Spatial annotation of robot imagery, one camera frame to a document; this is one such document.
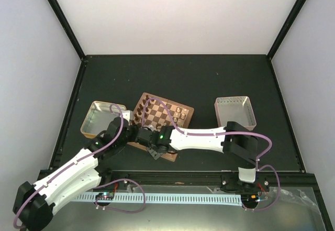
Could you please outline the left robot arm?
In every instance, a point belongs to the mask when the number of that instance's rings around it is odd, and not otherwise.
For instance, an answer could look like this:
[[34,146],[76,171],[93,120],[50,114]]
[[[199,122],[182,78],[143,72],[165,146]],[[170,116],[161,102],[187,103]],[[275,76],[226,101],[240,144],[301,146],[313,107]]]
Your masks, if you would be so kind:
[[21,184],[14,201],[13,227],[43,230],[55,214],[77,196],[91,189],[118,183],[105,161],[133,142],[139,127],[115,118],[70,161],[34,183]]

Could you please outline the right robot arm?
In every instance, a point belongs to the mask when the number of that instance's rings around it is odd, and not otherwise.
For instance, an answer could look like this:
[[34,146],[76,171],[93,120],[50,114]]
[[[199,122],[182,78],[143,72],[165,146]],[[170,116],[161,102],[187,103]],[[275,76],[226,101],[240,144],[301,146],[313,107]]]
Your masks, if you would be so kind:
[[140,128],[135,142],[146,147],[154,159],[170,151],[209,150],[235,159],[238,167],[238,185],[245,191],[257,184],[256,151],[258,138],[236,122],[211,129],[186,129],[163,126],[159,131]]

